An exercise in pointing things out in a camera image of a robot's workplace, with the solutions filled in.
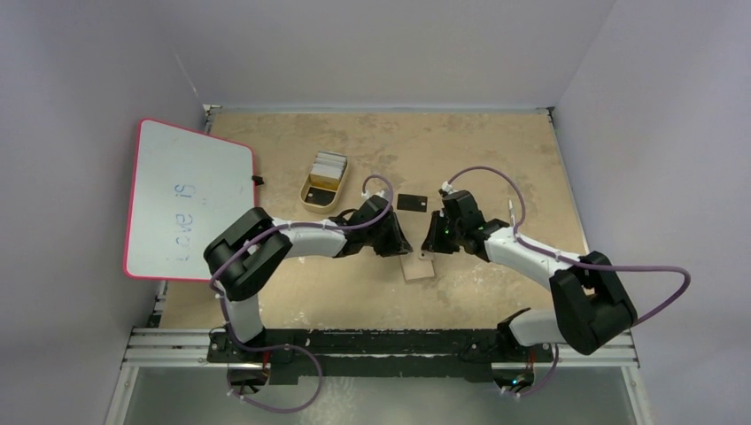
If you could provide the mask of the beige leather card holder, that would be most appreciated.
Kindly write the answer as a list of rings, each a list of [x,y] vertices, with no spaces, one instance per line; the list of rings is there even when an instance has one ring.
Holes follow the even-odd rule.
[[[430,279],[435,276],[433,254],[430,252],[411,252],[400,256],[400,265],[406,282]]]

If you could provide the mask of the beige plastic tray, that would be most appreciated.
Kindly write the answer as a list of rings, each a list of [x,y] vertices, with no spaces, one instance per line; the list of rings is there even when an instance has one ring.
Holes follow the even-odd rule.
[[[344,192],[344,186],[349,173],[349,166],[347,165],[343,180],[337,191],[314,187],[310,182],[308,176],[309,172],[306,175],[299,192],[299,199],[302,202],[302,205],[307,211],[312,213],[324,214],[331,212]]]

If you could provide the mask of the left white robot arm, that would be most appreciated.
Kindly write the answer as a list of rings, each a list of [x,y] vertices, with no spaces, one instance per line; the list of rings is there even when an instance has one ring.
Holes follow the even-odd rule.
[[[230,351],[243,362],[264,350],[259,293],[286,259],[339,259],[366,247],[382,258],[413,251],[388,199],[373,195],[357,209],[315,222],[282,220],[253,207],[205,248],[209,287],[221,300],[232,337]]]

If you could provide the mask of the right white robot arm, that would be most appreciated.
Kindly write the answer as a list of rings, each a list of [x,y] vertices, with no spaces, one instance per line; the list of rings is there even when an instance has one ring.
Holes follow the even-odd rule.
[[[431,214],[422,249],[453,254],[465,251],[481,260],[509,267],[548,290],[549,310],[522,309],[497,326],[497,347],[518,360],[532,345],[567,344],[589,355],[629,329],[638,314],[609,259],[592,251],[570,264],[523,246],[512,226],[486,220],[466,190],[441,193],[443,206]]]

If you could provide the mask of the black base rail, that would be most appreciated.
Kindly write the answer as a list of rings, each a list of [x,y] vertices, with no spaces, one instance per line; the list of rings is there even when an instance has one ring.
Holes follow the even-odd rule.
[[[207,360],[238,376],[258,367],[272,384],[303,376],[461,378],[469,383],[531,383],[553,357],[548,344],[523,347],[505,325],[455,329],[266,328],[236,344],[225,328],[209,333]]]

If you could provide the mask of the white board with pink frame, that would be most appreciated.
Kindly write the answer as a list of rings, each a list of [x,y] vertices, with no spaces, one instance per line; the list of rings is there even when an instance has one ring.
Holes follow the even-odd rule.
[[[253,150],[164,121],[138,126],[124,273],[207,281],[208,244],[256,205]]]

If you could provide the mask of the white green pen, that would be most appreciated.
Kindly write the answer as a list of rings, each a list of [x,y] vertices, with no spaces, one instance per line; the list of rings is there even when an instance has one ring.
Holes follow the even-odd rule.
[[[508,213],[509,213],[509,219],[511,221],[511,226],[515,227],[516,225],[515,207],[514,207],[512,199],[510,198],[508,199],[507,206],[508,206]]]

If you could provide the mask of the stack of cards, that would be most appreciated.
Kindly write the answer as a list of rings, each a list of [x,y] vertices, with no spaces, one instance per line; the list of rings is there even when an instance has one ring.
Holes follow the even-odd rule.
[[[314,187],[337,191],[343,180],[348,159],[345,155],[319,151],[309,172],[309,179]]]

